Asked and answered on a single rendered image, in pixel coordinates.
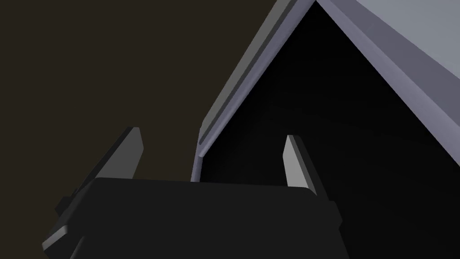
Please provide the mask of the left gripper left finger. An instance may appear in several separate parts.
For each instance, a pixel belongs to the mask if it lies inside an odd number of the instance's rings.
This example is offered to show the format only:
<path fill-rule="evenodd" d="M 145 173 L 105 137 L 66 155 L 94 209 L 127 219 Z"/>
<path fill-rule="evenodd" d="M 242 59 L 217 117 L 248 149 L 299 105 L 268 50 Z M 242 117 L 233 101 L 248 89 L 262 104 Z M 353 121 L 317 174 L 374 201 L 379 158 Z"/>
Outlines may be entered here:
<path fill-rule="evenodd" d="M 143 152 L 140 128 L 127 127 L 89 172 L 75 193 L 95 178 L 131 179 Z"/>

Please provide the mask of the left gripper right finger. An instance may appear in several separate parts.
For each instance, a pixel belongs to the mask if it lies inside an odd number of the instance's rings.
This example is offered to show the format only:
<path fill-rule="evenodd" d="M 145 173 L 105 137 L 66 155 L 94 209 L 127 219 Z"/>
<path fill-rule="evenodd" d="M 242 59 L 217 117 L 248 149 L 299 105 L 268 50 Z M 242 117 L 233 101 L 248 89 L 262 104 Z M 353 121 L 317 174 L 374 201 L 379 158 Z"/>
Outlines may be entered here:
<path fill-rule="evenodd" d="M 321 199 L 328 195 L 309 153 L 299 135 L 288 135 L 283 150 L 283 165 L 289 187 L 307 188 Z"/>

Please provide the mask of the grey cabinet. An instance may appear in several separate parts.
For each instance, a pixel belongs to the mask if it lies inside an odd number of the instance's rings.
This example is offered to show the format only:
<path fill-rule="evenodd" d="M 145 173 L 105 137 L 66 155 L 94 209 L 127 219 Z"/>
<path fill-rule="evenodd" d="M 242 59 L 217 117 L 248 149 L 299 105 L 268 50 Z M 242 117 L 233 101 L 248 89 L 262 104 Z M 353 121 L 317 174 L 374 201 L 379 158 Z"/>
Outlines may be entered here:
<path fill-rule="evenodd" d="M 203 120 L 191 181 L 199 181 L 206 152 L 315 1 L 460 165 L 458 74 L 358 0 L 277 0 Z"/>

